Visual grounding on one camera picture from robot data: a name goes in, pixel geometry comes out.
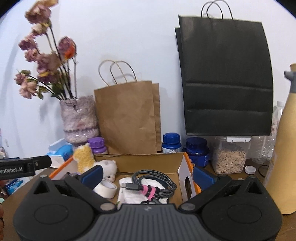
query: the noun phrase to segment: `wall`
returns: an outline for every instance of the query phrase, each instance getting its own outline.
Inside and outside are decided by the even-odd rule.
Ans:
[[[162,133],[174,131],[185,136],[181,74],[175,29],[178,14],[200,15],[197,0],[60,0],[52,9],[54,32],[59,39],[73,38],[78,46],[78,96],[90,95],[104,86],[97,67],[104,59],[125,60],[139,79],[160,85]],[[294,31],[296,19],[274,0],[228,0],[236,19],[261,21],[270,49],[274,100],[285,101],[289,82],[283,72],[296,62]],[[30,31],[24,18],[34,0],[22,0],[2,19],[0,25],[0,128],[7,139],[10,157],[43,155],[49,144],[63,137],[57,99],[23,99],[13,78],[17,69],[35,69],[28,63],[18,42]],[[224,15],[228,9],[220,4]],[[209,11],[220,17],[216,6]],[[49,51],[46,38],[38,38]],[[107,67],[103,76],[111,82]]]

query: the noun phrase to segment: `paper bag handle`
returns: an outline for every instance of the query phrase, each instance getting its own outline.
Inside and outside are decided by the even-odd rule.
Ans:
[[[211,1],[206,2],[206,3],[203,5],[203,7],[202,7],[202,11],[203,11],[205,5],[207,5],[208,3],[211,3],[211,4],[208,6],[208,8],[207,8],[207,17],[209,17],[209,14],[208,14],[209,8],[210,8],[213,4],[216,4],[216,5],[219,7],[220,11],[221,11],[222,19],[223,19],[223,12],[222,12],[220,6],[216,3],[216,2],[218,2],[218,1],[222,1],[222,2],[224,2],[224,3],[227,5],[227,7],[228,7],[228,9],[229,9],[229,12],[230,12],[230,15],[231,15],[231,19],[233,20],[232,11],[231,11],[231,9],[230,9],[230,6],[228,5],[228,3],[227,3],[225,0],[214,0],[214,1],[212,1],[212,2],[211,2]]]
[[[103,65],[104,63],[106,63],[106,62],[113,62],[113,64],[116,64],[117,67],[119,68],[120,72],[122,73],[124,79],[126,80],[126,77],[124,76],[124,73],[122,72],[122,69],[120,68],[120,66],[118,65],[118,63],[115,62],[115,61],[113,61],[113,60],[106,59],[106,60],[103,60],[103,61],[100,63],[100,65],[99,65],[99,67],[98,67],[98,72],[99,72],[99,75],[100,75],[101,79],[104,81],[104,83],[105,83],[107,86],[109,86],[108,83],[103,79],[103,77],[102,77],[102,75],[101,75],[101,67],[102,67],[102,65]]]
[[[137,80],[137,77],[136,77],[136,74],[135,74],[135,72],[134,72],[134,70],[133,70],[133,68],[132,68],[127,62],[122,61],[122,60],[119,60],[119,61],[115,61],[115,62],[113,62],[113,63],[110,65],[110,73],[111,73],[111,75],[112,75],[112,77],[113,77],[113,79],[114,79],[115,82],[116,82],[116,80],[115,80],[114,75],[113,75],[113,73],[112,73],[112,67],[113,67],[114,64],[117,64],[117,63],[125,63],[125,64],[127,64],[127,65],[130,67],[130,69],[132,70],[132,72],[133,72],[133,76],[135,77],[135,81],[136,81],[136,82],[138,81],[138,80]]]

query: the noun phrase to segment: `vase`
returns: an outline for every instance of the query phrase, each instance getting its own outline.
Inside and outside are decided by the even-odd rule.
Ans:
[[[73,144],[74,148],[99,135],[92,96],[61,100],[60,105],[65,139]]]

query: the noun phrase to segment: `masking tape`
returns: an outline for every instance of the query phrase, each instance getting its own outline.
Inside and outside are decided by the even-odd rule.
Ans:
[[[117,186],[112,182],[103,179],[95,188],[94,192],[103,198],[113,198],[117,191]]]

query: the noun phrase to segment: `blue bottle cap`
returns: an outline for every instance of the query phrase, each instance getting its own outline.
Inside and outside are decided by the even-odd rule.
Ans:
[[[189,150],[205,148],[206,146],[207,140],[201,137],[190,137],[186,140],[186,148]]]
[[[181,138],[178,133],[169,132],[163,135],[163,142],[166,144],[178,144]]]

